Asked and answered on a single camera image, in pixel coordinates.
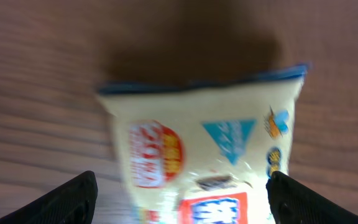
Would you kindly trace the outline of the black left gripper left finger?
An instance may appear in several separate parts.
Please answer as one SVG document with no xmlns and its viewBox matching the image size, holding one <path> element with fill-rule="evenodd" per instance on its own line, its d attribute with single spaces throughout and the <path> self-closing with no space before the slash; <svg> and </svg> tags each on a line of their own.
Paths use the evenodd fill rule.
<svg viewBox="0 0 358 224">
<path fill-rule="evenodd" d="M 95 174 L 87 170 L 0 218 L 0 224 L 91 224 L 97 196 Z"/>
</svg>

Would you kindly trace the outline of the yellow snack bag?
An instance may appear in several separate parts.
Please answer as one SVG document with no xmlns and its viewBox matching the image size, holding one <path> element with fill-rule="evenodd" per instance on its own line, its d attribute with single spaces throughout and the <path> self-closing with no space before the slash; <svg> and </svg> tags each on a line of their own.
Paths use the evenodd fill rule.
<svg viewBox="0 0 358 224">
<path fill-rule="evenodd" d="M 273 223 L 267 181 L 287 172 L 308 66 L 184 87 L 99 89 L 137 223 Z"/>
</svg>

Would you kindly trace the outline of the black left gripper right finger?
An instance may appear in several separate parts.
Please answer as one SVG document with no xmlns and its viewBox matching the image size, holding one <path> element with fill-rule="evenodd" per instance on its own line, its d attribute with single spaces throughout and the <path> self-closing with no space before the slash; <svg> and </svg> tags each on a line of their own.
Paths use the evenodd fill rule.
<svg viewBox="0 0 358 224">
<path fill-rule="evenodd" d="M 276 224 L 358 224 L 358 215 L 275 171 L 266 184 Z"/>
</svg>

